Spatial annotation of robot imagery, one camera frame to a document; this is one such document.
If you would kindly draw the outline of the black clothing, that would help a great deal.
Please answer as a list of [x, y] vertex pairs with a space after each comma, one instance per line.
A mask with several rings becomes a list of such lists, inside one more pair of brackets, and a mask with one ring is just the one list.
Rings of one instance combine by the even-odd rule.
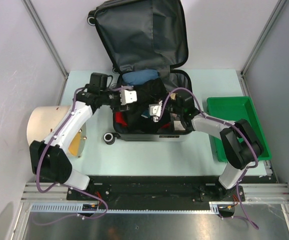
[[154, 122], [151, 118], [142, 117], [142, 114], [149, 109], [150, 104], [157, 104], [165, 100], [168, 91], [160, 78], [152, 79], [142, 85], [135, 85], [137, 102], [130, 105], [130, 109], [124, 113], [124, 120], [129, 131], [141, 131], [145, 134], [155, 134], [163, 126], [171, 122], [170, 113], [165, 110], [162, 118]]

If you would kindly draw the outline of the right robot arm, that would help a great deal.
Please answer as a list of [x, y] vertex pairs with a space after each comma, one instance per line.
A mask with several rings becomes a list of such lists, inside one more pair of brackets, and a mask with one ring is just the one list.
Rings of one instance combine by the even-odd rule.
[[250, 123], [245, 119], [229, 121], [205, 113], [196, 96], [187, 88], [178, 87], [168, 93], [160, 113], [165, 110], [180, 116], [182, 126], [190, 132], [202, 132], [221, 140], [227, 164], [218, 177], [215, 195], [221, 201], [233, 195], [233, 187], [249, 169], [259, 165], [264, 147]]

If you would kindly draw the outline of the blue cloth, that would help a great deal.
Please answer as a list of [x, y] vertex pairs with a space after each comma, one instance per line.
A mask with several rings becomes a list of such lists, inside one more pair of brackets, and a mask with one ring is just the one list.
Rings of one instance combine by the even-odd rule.
[[132, 71], [122, 75], [122, 80], [127, 86], [143, 85], [150, 80], [155, 80], [158, 78], [159, 73], [155, 69]]

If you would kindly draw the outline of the white black space suitcase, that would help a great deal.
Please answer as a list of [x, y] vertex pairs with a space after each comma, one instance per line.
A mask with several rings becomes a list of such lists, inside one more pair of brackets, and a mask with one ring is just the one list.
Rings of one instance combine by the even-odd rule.
[[[110, 88], [129, 86], [122, 75], [141, 70], [157, 70], [167, 92], [176, 88], [192, 91], [189, 75], [181, 66], [189, 56], [185, 15], [179, 0], [109, 0], [88, 13], [88, 24], [95, 26], [101, 42], [118, 74], [116, 84]], [[115, 122], [114, 132], [103, 136], [106, 144], [116, 139], [124, 141], [180, 141], [191, 131], [175, 131], [170, 123], [157, 133], [129, 131]]]

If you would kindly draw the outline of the teal cream sock towel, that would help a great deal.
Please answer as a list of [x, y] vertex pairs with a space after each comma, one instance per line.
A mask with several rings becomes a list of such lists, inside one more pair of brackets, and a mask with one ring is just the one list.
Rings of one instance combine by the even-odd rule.
[[150, 112], [149, 112], [148, 109], [145, 110], [145, 111], [141, 114], [141, 116], [142, 116], [143, 118], [150, 118], [150, 117], [151, 117]]

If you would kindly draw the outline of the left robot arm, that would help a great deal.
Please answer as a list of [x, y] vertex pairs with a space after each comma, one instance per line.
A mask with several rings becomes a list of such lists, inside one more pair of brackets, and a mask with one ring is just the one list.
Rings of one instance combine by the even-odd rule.
[[84, 200], [94, 196], [95, 187], [89, 184], [90, 177], [72, 166], [67, 156], [69, 146], [97, 109], [109, 106], [112, 110], [126, 111], [138, 100], [132, 86], [108, 87], [108, 78], [107, 74], [92, 73], [89, 83], [74, 91], [72, 105], [54, 130], [43, 140], [33, 140], [29, 145], [32, 172], [36, 175], [39, 192], [45, 192], [40, 185], [40, 178], [45, 178], [54, 184], [77, 189]]

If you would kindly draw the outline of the red cloth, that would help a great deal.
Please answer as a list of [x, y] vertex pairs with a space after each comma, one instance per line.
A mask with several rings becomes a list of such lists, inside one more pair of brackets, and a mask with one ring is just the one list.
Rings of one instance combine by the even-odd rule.
[[117, 124], [120, 124], [120, 125], [122, 125], [123, 127], [127, 127], [127, 126], [128, 126], [127, 122], [125, 121], [124, 113], [123, 113], [123, 112], [116, 112], [116, 113], [115, 113], [114, 120], [115, 120], [115, 122], [116, 122]]

